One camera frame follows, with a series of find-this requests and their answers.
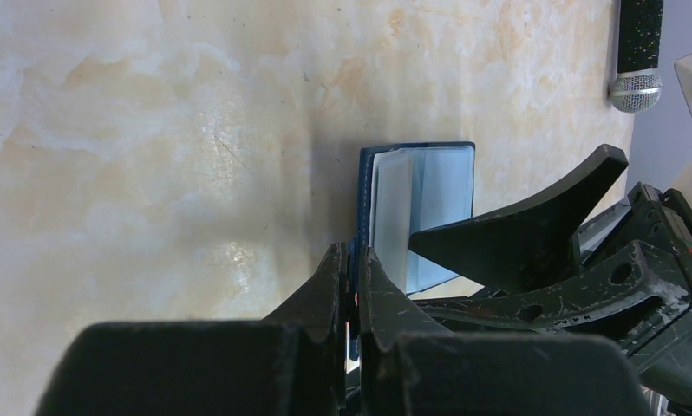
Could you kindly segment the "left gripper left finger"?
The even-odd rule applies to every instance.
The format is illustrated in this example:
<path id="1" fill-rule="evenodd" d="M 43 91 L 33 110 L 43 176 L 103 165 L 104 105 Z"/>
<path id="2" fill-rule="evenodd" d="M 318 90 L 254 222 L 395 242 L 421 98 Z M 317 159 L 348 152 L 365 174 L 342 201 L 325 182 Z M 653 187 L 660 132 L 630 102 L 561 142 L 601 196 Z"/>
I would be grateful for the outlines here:
<path id="1" fill-rule="evenodd" d="M 40 415 L 335 415 L 345 404 L 349 252 L 254 321 L 100 322 L 69 345 Z"/>

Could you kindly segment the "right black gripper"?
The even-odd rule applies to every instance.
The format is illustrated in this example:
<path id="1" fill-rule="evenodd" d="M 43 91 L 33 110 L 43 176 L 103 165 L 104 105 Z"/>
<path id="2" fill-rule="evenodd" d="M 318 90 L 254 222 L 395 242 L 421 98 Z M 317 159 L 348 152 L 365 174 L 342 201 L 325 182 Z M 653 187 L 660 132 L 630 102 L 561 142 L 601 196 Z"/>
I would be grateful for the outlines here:
<path id="1" fill-rule="evenodd" d="M 531 197 L 414 233 L 415 254 L 491 289 L 527 292 L 418 306 L 486 329 L 606 337 L 644 386 L 692 409 L 692 209 L 680 192 L 636 185 L 582 273 L 558 283 L 577 274 L 573 237 L 627 166 L 623 150 L 601 145 Z"/>

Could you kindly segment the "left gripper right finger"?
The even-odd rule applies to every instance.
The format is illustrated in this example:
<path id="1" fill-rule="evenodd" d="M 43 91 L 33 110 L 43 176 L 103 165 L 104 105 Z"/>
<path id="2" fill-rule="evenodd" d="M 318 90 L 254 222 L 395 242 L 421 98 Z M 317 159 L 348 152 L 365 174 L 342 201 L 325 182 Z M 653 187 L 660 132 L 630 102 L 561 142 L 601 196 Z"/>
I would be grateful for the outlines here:
<path id="1" fill-rule="evenodd" d="M 456 333 L 363 251 L 358 309 L 364 415 L 648 415 L 621 350 L 595 335 Z"/>

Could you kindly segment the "navy blue card holder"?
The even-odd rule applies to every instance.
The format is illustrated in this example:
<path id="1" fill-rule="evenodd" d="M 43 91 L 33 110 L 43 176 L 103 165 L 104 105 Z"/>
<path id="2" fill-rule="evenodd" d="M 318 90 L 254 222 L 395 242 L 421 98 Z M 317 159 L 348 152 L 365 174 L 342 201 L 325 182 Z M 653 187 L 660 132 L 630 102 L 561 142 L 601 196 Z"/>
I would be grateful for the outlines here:
<path id="1" fill-rule="evenodd" d="M 364 147 L 357 180 L 356 237 L 349 243 L 351 299 L 357 299 L 362 248 L 375 250 L 389 279 L 407 295 L 457 278 L 408 248 L 410 237 L 473 215 L 472 142 Z"/>

